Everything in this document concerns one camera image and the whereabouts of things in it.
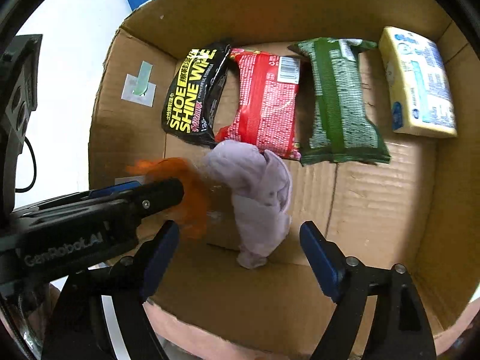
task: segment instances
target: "orange fluffy item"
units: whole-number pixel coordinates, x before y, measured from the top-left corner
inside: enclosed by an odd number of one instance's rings
[[[206,233],[207,211],[210,207],[208,188],[194,167],[183,158],[166,158],[159,162],[137,161],[127,171],[132,175],[145,175],[145,182],[176,178],[183,184],[183,200],[165,210],[175,220],[186,238],[199,239]]]

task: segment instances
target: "cardboard box flap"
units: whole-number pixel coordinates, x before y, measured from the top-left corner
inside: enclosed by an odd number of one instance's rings
[[[447,328],[470,301],[480,278],[480,61],[467,45],[445,68],[458,137],[438,143],[435,188],[416,276]]]
[[[437,40],[449,23],[434,0],[153,0],[122,27],[180,59],[222,38],[237,45],[318,36],[378,40],[386,25]]]

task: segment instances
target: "corrugated cardboard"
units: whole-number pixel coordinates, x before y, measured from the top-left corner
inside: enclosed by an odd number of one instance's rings
[[[292,358],[310,354],[334,305],[322,295],[299,246],[299,225],[305,220],[314,220],[345,255],[365,264],[407,265],[434,333],[461,314],[480,277],[474,199],[480,180],[473,171],[480,147],[475,120],[480,63],[433,0],[153,0],[126,19],[107,56],[90,135],[90,184],[113,184],[138,159],[183,156],[201,164],[208,149],[165,135],[160,126],[166,91],[190,48],[227,37],[235,45],[291,55],[289,41],[317,36],[377,41],[386,25],[441,45],[458,138],[438,141],[393,133],[380,54],[361,54],[366,111],[387,142],[391,164],[301,167],[287,161],[294,182],[290,233],[267,266],[254,271],[235,261],[239,237],[230,191],[212,185],[207,236],[181,243],[153,296],[179,324],[256,350]],[[153,65],[150,82],[157,86],[152,108],[121,100],[126,74],[136,76],[143,60]],[[233,120],[237,79],[229,73],[215,132]],[[305,66],[296,107],[300,140],[310,126],[312,104],[311,71]],[[139,238],[151,238],[163,220],[162,214],[147,218]],[[369,299],[354,347],[358,353],[368,337],[373,308],[374,299]]]

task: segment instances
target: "barcode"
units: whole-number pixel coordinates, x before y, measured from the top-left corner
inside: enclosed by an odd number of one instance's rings
[[[413,106],[416,107],[417,106],[417,95],[415,93],[415,89],[414,88],[410,88],[410,93],[412,95],[412,103],[413,103]]]
[[[288,56],[281,56],[278,65],[279,83],[298,84],[300,78],[300,60]]]

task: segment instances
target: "lavender cloth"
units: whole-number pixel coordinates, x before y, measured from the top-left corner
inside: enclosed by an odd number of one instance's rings
[[[225,140],[205,157],[209,176],[232,189],[235,222],[241,237],[238,263],[245,268],[266,264],[266,257],[285,239],[292,178],[280,157],[260,154],[248,143]]]

